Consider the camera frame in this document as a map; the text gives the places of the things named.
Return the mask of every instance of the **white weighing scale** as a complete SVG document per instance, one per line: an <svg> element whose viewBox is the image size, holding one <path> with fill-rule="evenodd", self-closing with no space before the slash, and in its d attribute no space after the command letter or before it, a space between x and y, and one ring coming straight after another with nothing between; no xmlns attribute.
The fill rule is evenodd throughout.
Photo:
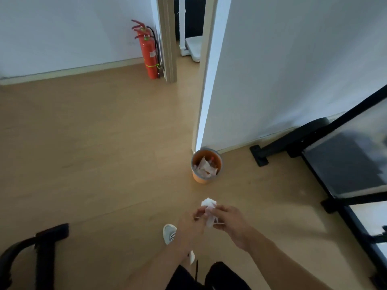
<svg viewBox="0 0 387 290"><path fill-rule="evenodd" d="M200 62L203 36L185 38L185 0L179 0L179 31L179 47L181 55L191 55L192 60Z"/></svg>

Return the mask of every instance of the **black shorts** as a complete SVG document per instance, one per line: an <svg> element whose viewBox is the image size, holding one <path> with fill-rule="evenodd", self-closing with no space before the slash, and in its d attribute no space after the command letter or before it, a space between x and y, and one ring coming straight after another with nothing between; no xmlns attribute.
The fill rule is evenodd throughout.
<svg viewBox="0 0 387 290"><path fill-rule="evenodd" d="M166 290L250 290L246 282L222 262L212 265L206 275L204 285L195 279L182 266L178 266Z"/></svg>

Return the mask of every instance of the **fire extinguisher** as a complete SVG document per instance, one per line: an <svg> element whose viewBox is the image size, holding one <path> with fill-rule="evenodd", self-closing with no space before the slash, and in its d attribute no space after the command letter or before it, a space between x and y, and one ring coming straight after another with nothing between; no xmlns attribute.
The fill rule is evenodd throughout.
<svg viewBox="0 0 387 290"><path fill-rule="evenodd" d="M145 68L148 71L148 76L151 79L159 78L159 51L154 31L149 26L146 27L142 22L133 19L132 21L138 23L138 25L133 26L132 29L137 32L135 39L138 38L140 41L141 51L143 53Z"/></svg>

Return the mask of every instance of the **black metal frame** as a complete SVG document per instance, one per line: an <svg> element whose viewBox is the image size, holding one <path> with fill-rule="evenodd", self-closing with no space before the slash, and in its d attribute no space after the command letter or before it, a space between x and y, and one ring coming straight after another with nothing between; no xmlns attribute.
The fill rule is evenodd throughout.
<svg viewBox="0 0 387 290"><path fill-rule="evenodd" d="M20 241L9 247L0 256L0 290L12 284L11 267L16 256L25 248L35 245L36 259L36 290L54 289L55 243L69 236L69 224L62 224L42 232L35 237Z"/></svg>
<svg viewBox="0 0 387 290"><path fill-rule="evenodd" d="M305 158L305 156L303 155L303 151L305 150L305 148L315 143L317 140L328 135L332 131L336 130L340 126L355 118L357 115L360 115L362 112L375 106L386 98L387 85L382 87L380 90L372 94L370 97L366 98L364 101L353 107L351 110L349 110L330 124L323 124L324 119L326 118L321 118L321 121L315 120L308 123L313 127L313 122L319 122L319 124L315 125L315 129L307 135L305 135L302 130L300 131L300 129L303 129L303 131L305 131L305 126L307 126L306 124L292 131L293 135L302 134L302 136L285 135L280 139L274 141L273 143L265 146L264 148L260 148L259 146L250 147L250 150L259 166L268 164L268 161L266 159L267 156L273 155L284 150L287 151L289 156L292 158L302 156L302 159L304 160L308 168L312 171L313 175L318 180L318 182L320 183L320 185L328 196L328 198L322 201L321 203L325 211L327 213L338 212L340 214L341 218L345 221L346 225L349 227L361 247L364 249L366 254L374 263L377 273L370 277L370 279L374 283L375 287L380 290L387 289L387 259L380 251L376 243L387 242L387 226L383 226L383 229L385 230L383 234L370 236L365 227L362 225L360 220L357 218L357 216L354 214L354 212L349 206L362 203L387 201L387 192L380 192L370 195L355 196L343 199L335 198L328 190L326 185L323 183L323 181L320 179L320 177L317 175L311 164Z"/></svg>

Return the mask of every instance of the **white shoe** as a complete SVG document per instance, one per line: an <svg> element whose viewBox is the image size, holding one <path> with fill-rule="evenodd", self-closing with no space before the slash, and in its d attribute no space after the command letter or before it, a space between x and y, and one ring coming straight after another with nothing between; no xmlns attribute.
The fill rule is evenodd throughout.
<svg viewBox="0 0 387 290"><path fill-rule="evenodd" d="M177 228L172 224L166 224L162 229L162 236L164 238L165 244L170 244L171 241L175 238ZM190 263L193 264L195 261L195 254L193 251L190 252Z"/></svg>

